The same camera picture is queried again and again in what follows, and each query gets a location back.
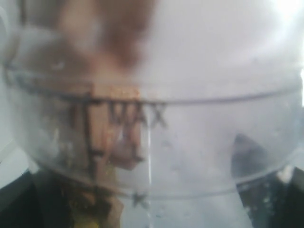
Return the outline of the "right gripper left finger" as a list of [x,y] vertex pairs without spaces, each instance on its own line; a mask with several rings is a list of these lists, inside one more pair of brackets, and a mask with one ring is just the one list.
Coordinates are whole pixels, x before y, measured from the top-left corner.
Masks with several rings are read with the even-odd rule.
[[70,228],[71,210],[58,182],[48,173],[26,171],[0,189],[2,228]]

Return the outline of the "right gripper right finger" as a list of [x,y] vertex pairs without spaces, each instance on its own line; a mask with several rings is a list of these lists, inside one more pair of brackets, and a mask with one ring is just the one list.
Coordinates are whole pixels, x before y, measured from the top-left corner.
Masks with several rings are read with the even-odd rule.
[[[231,172],[253,174],[266,166],[266,150],[244,134],[236,136]],[[255,228],[304,226],[304,172],[294,166],[237,184],[243,207]]]

